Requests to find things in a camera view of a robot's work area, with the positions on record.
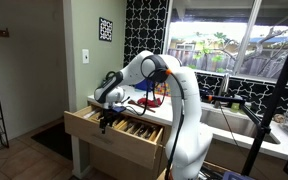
window glass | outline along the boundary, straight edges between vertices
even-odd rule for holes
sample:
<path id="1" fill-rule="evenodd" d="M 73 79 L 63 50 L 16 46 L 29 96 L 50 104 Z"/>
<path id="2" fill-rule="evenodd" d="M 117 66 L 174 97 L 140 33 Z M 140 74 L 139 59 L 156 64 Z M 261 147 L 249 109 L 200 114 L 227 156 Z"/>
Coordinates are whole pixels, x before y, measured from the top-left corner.
<path id="1" fill-rule="evenodd" d="M 277 79 L 288 54 L 288 1 L 263 0 L 239 73 Z"/>
<path id="2" fill-rule="evenodd" d="M 232 72 L 252 5 L 249 0 L 227 0 L 225 5 L 174 0 L 167 53 L 192 69 Z"/>

wooden drawer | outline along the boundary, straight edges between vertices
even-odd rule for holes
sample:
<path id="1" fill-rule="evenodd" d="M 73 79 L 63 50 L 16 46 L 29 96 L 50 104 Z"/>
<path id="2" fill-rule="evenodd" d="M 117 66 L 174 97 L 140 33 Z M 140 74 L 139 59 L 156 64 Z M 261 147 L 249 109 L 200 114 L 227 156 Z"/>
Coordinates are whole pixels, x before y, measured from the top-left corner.
<path id="1" fill-rule="evenodd" d="M 159 126 L 155 138 L 149 140 L 109 126 L 106 127 L 105 134 L 102 134 L 99 121 L 93 117 L 84 117 L 96 108 L 89 106 L 75 113 L 65 112 L 65 131 L 106 151 L 153 169 L 155 153 L 161 142 L 163 128 Z"/>

floor mat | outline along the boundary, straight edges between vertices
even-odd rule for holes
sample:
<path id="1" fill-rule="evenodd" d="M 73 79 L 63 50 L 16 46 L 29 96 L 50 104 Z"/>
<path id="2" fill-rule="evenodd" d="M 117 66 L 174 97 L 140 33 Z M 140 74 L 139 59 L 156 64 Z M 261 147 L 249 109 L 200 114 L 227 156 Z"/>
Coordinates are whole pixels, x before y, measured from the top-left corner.
<path id="1" fill-rule="evenodd" d="M 40 132 L 32 136 L 32 139 L 69 160 L 73 159 L 71 136 L 65 133 L 64 123 Z"/>

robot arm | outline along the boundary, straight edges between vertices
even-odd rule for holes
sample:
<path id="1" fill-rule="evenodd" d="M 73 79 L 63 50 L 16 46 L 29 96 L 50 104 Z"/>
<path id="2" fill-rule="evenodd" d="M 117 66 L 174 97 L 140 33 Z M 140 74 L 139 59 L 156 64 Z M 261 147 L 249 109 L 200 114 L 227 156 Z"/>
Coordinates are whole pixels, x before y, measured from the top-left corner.
<path id="1" fill-rule="evenodd" d="M 208 126 L 200 123 L 200 94 L 192 69 L 181 67 L 173 56 L 143 51 L 95 90 L 95 100 L 103 104 L 105 113 L 105 109 L 114 108 L 114 103 L 124 98 L 123 90 L 117 86 L 137 84 L 143 79 L 166 81 L 170 85 L 173 122 L 166 155 L 170 162 L 173 159 L 172 176 L 175 180 L 196 178 L 211 143 L 212 133 Z"/>

sky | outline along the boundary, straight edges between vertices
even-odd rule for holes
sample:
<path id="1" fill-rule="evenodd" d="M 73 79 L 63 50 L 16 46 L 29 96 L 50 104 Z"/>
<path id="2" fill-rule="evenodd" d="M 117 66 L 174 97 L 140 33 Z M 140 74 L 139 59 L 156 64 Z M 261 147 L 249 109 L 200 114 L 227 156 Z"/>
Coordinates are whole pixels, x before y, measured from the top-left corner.
<path id="1" fill-rule="evenodd" d="M 189 39 L 196 38 L 196 32 L 200 34 L 213 35 L 216 32 L 223 32 L 228 38 L 242 41 L 246 31 L 247 23 L 217 23 L 217 22 L 174 22 L 170 25 L 171 37 L 190 37 Z M 270 26 L 254 26 L 252 37 L 262 37 L 269 33 Z M 274 30 L 285 30 L 287 26 L 278 26 Z"/>

